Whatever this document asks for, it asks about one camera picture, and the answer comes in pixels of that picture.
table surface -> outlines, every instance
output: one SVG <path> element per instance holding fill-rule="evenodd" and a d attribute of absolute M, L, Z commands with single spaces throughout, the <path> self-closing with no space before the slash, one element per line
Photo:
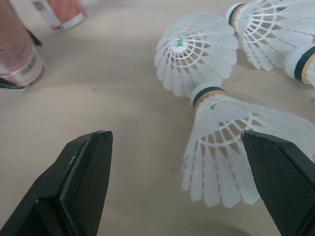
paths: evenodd
<path fill-rule="evenodd" d="M 96 130 L 114 134 L 108 195 L 98 235 L 278 236 L 262 200 L 207 208 L 181 190 L 194 112 L 156 76 L 166 28 L 198 11 L 225 15 L 226 0 L 84 0 L 88 18 L 52 32 L 28 0 L 14 0 L 43 42 L 48 70 L 24 92 L 0 91 L 0 226 L 67 142 Z M 239 52 L 223 83 L 229 94 L 315 123 L 315 90 L 283 70 L 256 70 Z"/>

shuttlecock lying on side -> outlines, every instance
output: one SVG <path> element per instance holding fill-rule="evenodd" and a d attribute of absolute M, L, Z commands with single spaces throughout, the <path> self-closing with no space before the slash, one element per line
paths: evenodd
<path fill-rule="evenodd" d="M 315 87 L 315 44 L 306 44 L 291 51 L 284 61 L 288 76 Z"/>
<path fill-rule="evenodd" d="M 310 159 L 315 153 L 315 127 L 296 115 L 229 97 L 218 85 L 205 82 L 191 95 L 196 109 L 184 154 L 182 189 L 208 207 L 231 208 L 243 199 L 259 198 L 246 151 L 243 130 L 253 130 L 294 142 Z"/>
<path fill-rule="evenodd" d="M 233 5 L 226 20 L 238 33 L 249 62 L 257 69 L 283 68 L 295 47 L 312 43 L 315 1 L 254 0 Z"/>
<path fill-rule="evenodd" d="M 221 84 L 237 62 L 234 29 L 221 16 L 195 13 L 171 26 L 157 45 L 155 65 L 163 86 L 190 97 L 197 84 Z"/>

